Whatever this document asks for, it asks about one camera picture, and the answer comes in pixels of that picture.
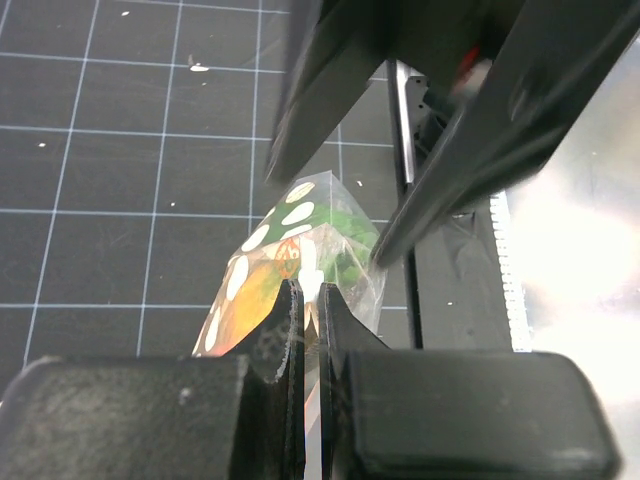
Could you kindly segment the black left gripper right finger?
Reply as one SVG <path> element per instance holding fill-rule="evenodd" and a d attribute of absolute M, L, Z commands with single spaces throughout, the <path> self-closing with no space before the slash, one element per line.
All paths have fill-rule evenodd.
<path fill-rule="evenodd" d="M 548 352 L 400 350 L 318 297 L 326 479 L 613 479 L 623 459 L 596 392 Z"/>

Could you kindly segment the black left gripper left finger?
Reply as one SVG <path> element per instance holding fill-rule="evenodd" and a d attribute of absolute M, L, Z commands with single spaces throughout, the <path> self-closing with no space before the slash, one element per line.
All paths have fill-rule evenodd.
<path fill-rule="evenodd" d="M 220 357 L 61 358 L 29 365 L 1 406 L 5 479 L 299 479 L 305 466 L 302 292 Z"/>

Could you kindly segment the green toy bell pepper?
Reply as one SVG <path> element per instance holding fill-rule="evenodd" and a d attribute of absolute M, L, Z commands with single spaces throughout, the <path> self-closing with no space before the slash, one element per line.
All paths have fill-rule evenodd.
<path fill-rule="evenodd" d="M 276 204 L 254 230 L 284 278 L 361 289 L 371 277 L 378 231 L 351 200 L 309 196 Z"/>

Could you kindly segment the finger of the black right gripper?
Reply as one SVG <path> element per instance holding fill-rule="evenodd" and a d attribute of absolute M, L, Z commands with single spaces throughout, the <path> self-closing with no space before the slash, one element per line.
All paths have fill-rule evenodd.
<path fill-rule="evenodd" d="M 387 1 L 292 1 L 265 182 L 288 185 L 388 58 Z"/>
<path fill-rule="evenodd" d="M 391 265 L 453 213 L 537 173 L 639 31 L 636 1 L 527 1 L 372 258 Z"/>

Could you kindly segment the peach toy fruit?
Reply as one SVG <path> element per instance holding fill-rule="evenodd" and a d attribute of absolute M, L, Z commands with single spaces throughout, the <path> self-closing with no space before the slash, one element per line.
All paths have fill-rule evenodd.
<path fill-rule="evenodd" d="M 273 261 L 238 257 L 222 297 L 214 301 L 205 320 L 194 354 L 221 356 L 235 347 L 269 314 L 283 279 Z"/>

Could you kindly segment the clear white-dotted zip bag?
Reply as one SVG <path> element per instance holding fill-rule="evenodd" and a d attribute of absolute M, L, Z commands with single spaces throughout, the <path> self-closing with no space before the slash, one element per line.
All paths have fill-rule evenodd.
<path fill-rule="evenodd" d="M 386 281 L 371 262 L 378 236 L 332 172 L 295 181 L 230 257 L 193 355 L 235 347 L 269 314 L 285 280 L 301 287 L 306 328 L 318 329 L 320 287 L 331 283 L 352 314 L 377 331 Z"/>

